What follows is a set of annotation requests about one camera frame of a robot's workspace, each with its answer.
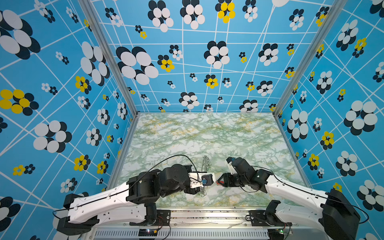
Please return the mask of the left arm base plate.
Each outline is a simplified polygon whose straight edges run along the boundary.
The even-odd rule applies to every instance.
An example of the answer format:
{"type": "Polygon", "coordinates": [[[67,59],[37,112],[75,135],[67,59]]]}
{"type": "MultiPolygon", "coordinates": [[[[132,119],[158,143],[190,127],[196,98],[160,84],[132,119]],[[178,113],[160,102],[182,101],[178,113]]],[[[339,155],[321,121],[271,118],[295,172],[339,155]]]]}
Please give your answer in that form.
{"type": "Polygon", "coordinates": [[[129,223],[130,226],[169,226],[171,220],[170,210],[157,210],[157,213],[146,217],[142,223],[129,223]]]}

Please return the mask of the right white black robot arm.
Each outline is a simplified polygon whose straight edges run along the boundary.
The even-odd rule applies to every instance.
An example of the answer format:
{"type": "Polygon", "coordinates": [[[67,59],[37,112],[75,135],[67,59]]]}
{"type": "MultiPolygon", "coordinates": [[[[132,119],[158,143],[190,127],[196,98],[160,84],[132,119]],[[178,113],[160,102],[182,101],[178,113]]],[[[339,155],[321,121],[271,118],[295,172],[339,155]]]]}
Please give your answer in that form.
{"type": "Polygon", "coordinates": [[[250,187],[255,193],[263,192],[280,196],[295,203],[289,206],[272,200],[265,211],[257,216],[250,214],[250,221],[268,226],[304,225],[323,231],[333,240],[354,240],[361,217],[343,193],[310,189],[279,178],[273,171],[251,166],[243,158],[227,158],[230,172],[224,173],[217,184],[225,188],[250,187]]]}

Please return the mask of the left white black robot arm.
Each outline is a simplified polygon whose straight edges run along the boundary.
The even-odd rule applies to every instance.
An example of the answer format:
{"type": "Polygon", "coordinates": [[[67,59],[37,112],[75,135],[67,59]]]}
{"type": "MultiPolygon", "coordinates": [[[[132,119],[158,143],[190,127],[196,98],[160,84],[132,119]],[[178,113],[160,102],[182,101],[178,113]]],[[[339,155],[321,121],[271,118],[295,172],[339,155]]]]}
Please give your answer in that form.
{"type": "Polygon", "coordinates": [[[59,218],[57,231],[78,237],[109,223],[163,225],[165,218],[158,215],[156,206],[159,198],[179,192],[195,195],[215,181],[213,173],[194,172],[190,165],[175,164],[163,170],[140,173],[100,194],[83,197],[69,194],[63,204],[67,214],[59,218]]]}

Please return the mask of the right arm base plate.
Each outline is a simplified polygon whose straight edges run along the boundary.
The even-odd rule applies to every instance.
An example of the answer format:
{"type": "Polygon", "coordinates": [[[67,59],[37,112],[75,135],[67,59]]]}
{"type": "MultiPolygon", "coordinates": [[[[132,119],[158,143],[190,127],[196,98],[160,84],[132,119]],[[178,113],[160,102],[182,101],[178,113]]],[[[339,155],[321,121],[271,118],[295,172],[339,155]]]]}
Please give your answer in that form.
{"type": "Polygon", "coordinates": [[[275,214],[266,213],[262,210],[251,210],[245,216],[246,221],[250,222],[253,227],[291,227],[292,223],[282,222],[275,214]]]}

